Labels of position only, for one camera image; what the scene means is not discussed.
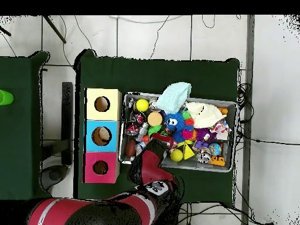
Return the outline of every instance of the round hole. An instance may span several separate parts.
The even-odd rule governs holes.
[[[111,132],[107,127],[97,127],[93,131],[91,139],[97,146],[106,146],[111,141]]]
[[[97,97],[95,100],[95,109],[99,112],[106,112],[110,108],[110,101],[107,97]]]
[[[93,165],[93,171],[95,174],[98,174],[98,175],[106,174],[108,171],[108,165],[105,161],[97,161]]]

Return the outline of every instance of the green table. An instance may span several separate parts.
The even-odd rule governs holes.
[[[0,199],[26,200],[50,195],[40,187],[40,69],[48,53],[0,57],[0,89],[14,101],[0,106]]]
[[[74,198],[105,199],[135,186],[127,179],[129,165],[121,164],[115,184],[82,183],[84,88],[117,88],[160,94],[172,83],[192,84],[191,97],[234,101],[237,99],[239,61],[226,62],[134,60],[122,57],[95,57],[84,50],[76,59],[76,126],[74,157]],[[171,169],[185,181],[183,202],[222,202],[232,207],[233,170],[229,173]]]

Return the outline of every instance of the blue cube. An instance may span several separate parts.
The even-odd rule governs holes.
[[[98,134],[100,128],[106,128],[110,133],[109,142],[97,142],[94,134]],[[90,121],[87,120],[86,152],[117,152],[119,139],[119,121]]]

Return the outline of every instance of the orange toy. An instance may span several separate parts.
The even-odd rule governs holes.
[[[212,159],[208,163],[217,166],[225,166],[225,160],[223,157],[218,158],[217,156],[212,156]]]
[[[191,137],[191,141],[195,141],[196,140],[196,135],[197,135],[197,132],[195,129],[193,129],[193,136]]]
[[[228,109],[227,108],[218,108],[218,109],[221,111],[221,113],[223,115],[227,115],[227,113],[228,113]]]

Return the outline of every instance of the yellow cube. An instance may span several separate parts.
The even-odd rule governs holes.
[[[88,120],[120,120],[122,94],[117,89],[87,88],[86,97]]]

